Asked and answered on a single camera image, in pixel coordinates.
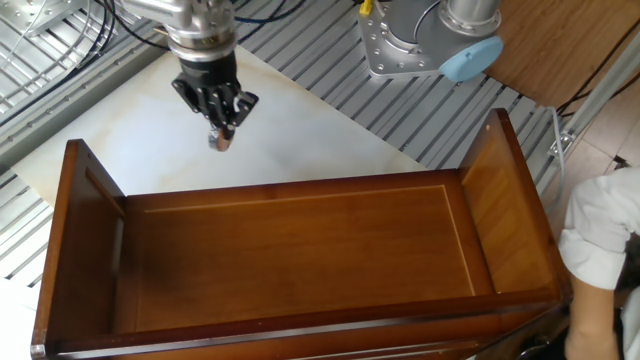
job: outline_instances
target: cable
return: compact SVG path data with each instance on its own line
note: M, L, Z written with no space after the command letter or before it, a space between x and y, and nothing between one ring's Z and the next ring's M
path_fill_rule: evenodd
M620 89L618 89L616 92L613 93L613 95L611 95L611 99L613 99L614 97L622 94L623 91L627 90L631 85L633 85L636 81L638 81L638 79L640 79L640 72L637 73L633 78L631 78L629 81L627 81L626 84L624 84ZM587 96L591 95L591 90L587 91L586 93L578 96L574 101L578 101L580 99L584 99ZM568 114L563 114L562 117L569 117L569 116L573 116L575 114L575 112L570 112Z
M155 48L158 49L162 49L164 51L170 51L168 47L164 46L164 45L160 45L160 44L156 44L154 42L151 42L147 39L142 38L140 35L136 34L133 30L129 29L129 27L127 26L127 24L124 23L124 20L122 20L122 18L120 18L120 16L116 13L116 9L115 9L115 1L113 2L113 8L111 6L109 6L108 1L105 1L105 4L107 6L107 9L109 10L109 12L111 13L112 16L115 17L116 21L118 22L118 24L120 24L120 26L122 26L122 28L129 33L129 35L133 36L134 38L136 38L138 41L147 44L149 46L153 46Z
M611 57L616 53L616 51L618 51L620 46L622 46L622 44L627 40L627 38L629 36L631 36L631 34L638 28L639 25L640 25L640 19L636 20L636 22L633 24L633 26L631 26L631 28L629 30L627 30L627 32L622 36L622 38L620 38L620 40L618 40L618 42L615 44L613 49L611 49L611 51L609 51L609 54L607 54L607 56L604 58L604 60L602 60L600 65L598 65L598 67L593 71L593 73L591 73L591 75L589 76L587 81L585 81L582 84L580 89L578 89L578 91L576 91L576 93L571 97L571 99L569 99L569 101L565 102L564 104L560 105L560 107L558 108L558 114L562 115L564 113L564 111L567 110L569 105L571 105L572 103L574 103L575 101L578 100L578 97L581 96L581 94L584 91L584 89L586 89L587 86L589 86L591 81L593 81L593 79L596 77L596 75L598 75L598 73L604 68L604 66L607 64L607 62L609 62Z
M116 7L116 3L115 0L111 0L111 3L113 5L113 7ZM106 4L104 4L104 8L105 11L109 11L107 10L107 6ZM111 14L111 25L109 25L109 33L107 34L107 38L104 40L104 43L102 43L102 46L100 47L100 52L104 53L104 50L106 49L107 45L109 45L109 41L111 41L111 37L113 36L113 28L115 28L116 26L116 17L113 16L113 14Z
M231 2L231 4L235 5L238 2L238 0ZM247 6L249 3L251 2L251 0L244 0L244 2L240 5L238 5L237 8L234 9L234 11L240 11L240 9L242 9L243 7Z
M102 7L104 7L104 5L100 3L98 0L96 0L96 2L98 3L98 5L101 5ZM93 44L91 44L91 48L89 48L89 51L87 51L84 58L78 63L78 65L76 65L76 67L78 68L84 67L88 63L93 62L95 58L101 55L100 49L98 49L98 44L100 43L100 38L104 35L105 28L107 27L108 14L109 12L105 8L102 15L102 24L100 26L100 31L98 32L98 35L96 36L96 39L93 42Z
M271 13L271 15L269 15L269 17L267 19L274 18L280 12L280 10L282 10L282 8L284 7L284 4L286 4L286 2L287 2L287 0L280 1L280 5L278 5L278 7ZM265 25L267 25L267 23L262 23L262 24L256 26L255 29L251 30L247 35L243 36L240 40L238 40L238 44L242 45L242 43L247 41L250 37L252 37L258 31L260 31Z
M47 4L47 1L48 0L44 0L42 2L42 6L40 6L40 9L38 10L36 17L33 18L33 20L31 21L31 24L29 24L29 27L27 27L27 29L22 33L22 35L20 35L20 37L18 38L18 41L16 41L16 44L13 45L13 48L11 49L11 51L9 51L9 54L7 55L7 57L5 57L2 63L0 63L0 69L4 68L4 66L7 65L7 63L9 62L9 59L11 58L11 56L13 56L13 53L18 48L18 45L20 45L20 43L22 42L22 39L24 39L24 37L27 36L27 33L31 31L31 27L33 27L33 24L36 23L36 21L40 17L40 14L42 14L42 10L44 10L44 6Z
M297 4L295 4L291 9L285 11L284 13L275 16L273 18L267 18L267 19L249 19L249 18L243 18L240 16L236 16L236 20L240 21L240 22L245 22L245 23L249 23L249 24L268 24L268 23L272 23L278 20L282 20L286 17L288 17L289 15L293 14L294 12L298 11L298 9L300 9L302 7L302 5L304 5L305 0L300 0L298 1Z
M564 191L564 180L566 177L565 164L564 164L564 149L562 148L562 136L560 135L560 120L558 119L558 112L554 107L548 107L553 116L553 132L556 135L556 148L558 149L558 158L560 159L560 186L558 187L558 193L553 199L551 204L547 206L544 211L548 214L560 204L562 197L562 191Z
M80 35L78 35L78 38L73 42L73 44L71 44L71 46L69 46L69 48L58 58L58 61L62 60L67 55L69 55L76 48L76 46L78 46L80 44L80 42L83 40L84 35L85 35L86 31L87 31L87 27L89 26L89 22L91 21L92 5L93 5L93 1L87 0L87 17L86 17L86 20L84 21L84 26L82 27L82 30L80 31ZM56 66L58 61L54 62L52 65L50 65L44 71L49 71L50 69L52 69L54 66ZM26 104L25 106L20 108L18 111L11 113L7 118L3 119L2 123L0 123L0 126L2 126L4 124L8 123L9 121L15 119L18 115L22 114L26 109L29 109L37 101L39 101L43 97L49 95L51 92L53 92L56 89L58 89L60 86L62 86L64 83L66 83L72 77L72 75L75 74L77 71L78 71L78 68L76 68L76 67L67 69L65 71L66 74L64 75L64 77L60 81L56 82L53 86L51 86L49 89L47 89L44 93L42 93L42 94L40 94L38 96L33 96L32 99L30 99L28 104ZM5 97L5 96L0 95L0 100L5 99L7 97L8 96Z

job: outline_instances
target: small wooden object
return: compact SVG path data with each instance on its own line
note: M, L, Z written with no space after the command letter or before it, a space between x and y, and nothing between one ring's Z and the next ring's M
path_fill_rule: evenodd
M461 359L568 295L503 110L457 170L165 194L124 196L75 140L31 350Z

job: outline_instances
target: metal grid floor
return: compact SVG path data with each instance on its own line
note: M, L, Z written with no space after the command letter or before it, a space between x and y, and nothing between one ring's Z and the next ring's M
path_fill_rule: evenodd
M256 0L238 14L265 18L275 6ZM307 1L242 46L430 169L457 167L489 109L506 108L532 177L539 182L551 161L546 154L553 141L550 113L485 75L463 83L442 76L372 77L357 16L351 0ZM239 37L255 26L239 24ZM0 177L2 277L21 286L39 286L52 212L13 173Z
M25 36L0 17L0 133L11 128L8 120L31 99L38 97L68 75L89 53L96 41L105 9L93 0L58 24L34 37ZM140 17L117 9L129 26L139 25ZM101 45L108 33L108 24ZM111 44L123 37L119 25L113 29Z

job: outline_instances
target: metal grating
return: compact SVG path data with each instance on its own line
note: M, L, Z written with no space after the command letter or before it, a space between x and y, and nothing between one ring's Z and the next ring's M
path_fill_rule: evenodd
M12 172L0 176L0 276L39 287L53 209Z
M21 32L0 18L0 131L7 128L5 120L26 105L30 99L46 92L69 74L85 58L95 42L105 9L89 0L80 9L42 34L25 36L13 55L6 61ZM118 9L123 19L134 25L140 18ZM99 44L105 40L105 30ZM112 41L122 37L114 27Z

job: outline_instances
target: person's arm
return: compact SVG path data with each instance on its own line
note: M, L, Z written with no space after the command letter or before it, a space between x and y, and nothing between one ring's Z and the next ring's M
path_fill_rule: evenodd
M571 285L574 298L565 346L567 360L618 360L613 290L591 286L573 275Z
M640 228L640 169L624 169L578 185L559 243L574 292L568 360L617 359L614 289L625 247Z

